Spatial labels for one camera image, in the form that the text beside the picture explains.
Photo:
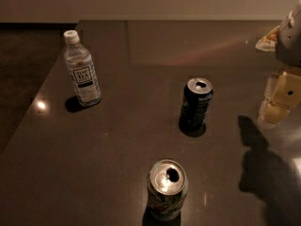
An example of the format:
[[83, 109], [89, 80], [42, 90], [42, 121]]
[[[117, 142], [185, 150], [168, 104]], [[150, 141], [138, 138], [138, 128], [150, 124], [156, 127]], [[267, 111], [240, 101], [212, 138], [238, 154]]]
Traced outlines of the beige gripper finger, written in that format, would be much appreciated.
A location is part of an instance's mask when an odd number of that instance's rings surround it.
[[279, 25], [274, 27], [270, 32], [257, 41], [255, 48], [263, 52], [275, 52], [279, 29]]
[[266, 83], [257, 124], [264, 129], [280, 125], [301, 102], [301, 69], [272, 74]]

